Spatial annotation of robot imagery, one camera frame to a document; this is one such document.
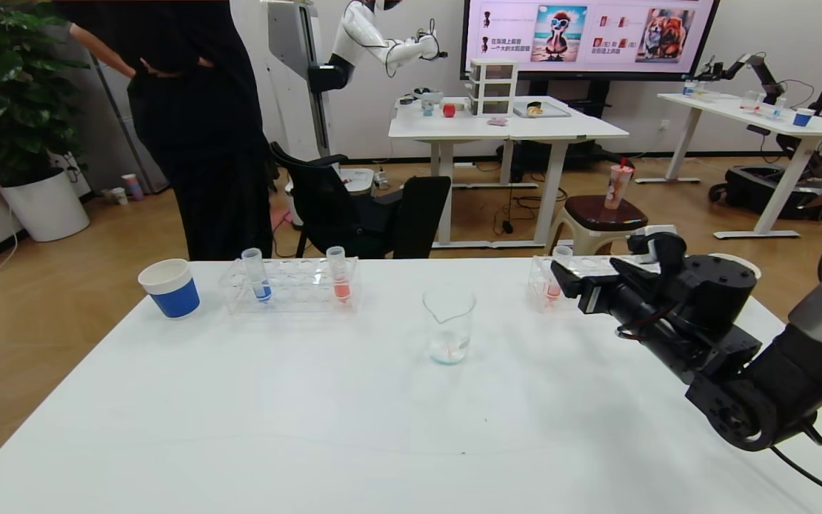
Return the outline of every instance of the blue cup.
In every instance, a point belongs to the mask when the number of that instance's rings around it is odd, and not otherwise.
[[[795,111],[795,120],[792,124],[796,127],[806,127],[811,118],[813,118],[813,109],[798,109]]]
[[[200,300],[189,261],[169,259],[151,264],[138,274],[138,283],[167,318],[183,318],[198,308]]]

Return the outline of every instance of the white flower pot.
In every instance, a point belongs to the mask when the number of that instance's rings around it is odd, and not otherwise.
[[[34,241],[66,238],[91,224],[65,173],[0,192]]]

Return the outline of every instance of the television screen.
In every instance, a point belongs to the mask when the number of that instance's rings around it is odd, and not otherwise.
[[[466,0],[470,59],[513,59],[522,78],[680,79],[719,0]]]

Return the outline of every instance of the black office chair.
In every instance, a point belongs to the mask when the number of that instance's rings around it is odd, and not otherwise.
[[[303,220],[297,257],[303,257],[307,240],[323,253],[342,246],[349,256],[362,259],[382,259],[389,251],[395,259],[430,256],[452,186],[447,176],[411,178],[404,190],[382,198],[351,196],[333,167],[346,156],[305,162],[278,143],[271,143],[271,153],[293,180],[291,194]]]

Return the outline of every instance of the white drawer unit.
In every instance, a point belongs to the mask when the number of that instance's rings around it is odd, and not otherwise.
[[[475,116],[511,115],[519,82],[519,64],[509,59],[471,59],[465,84]]]

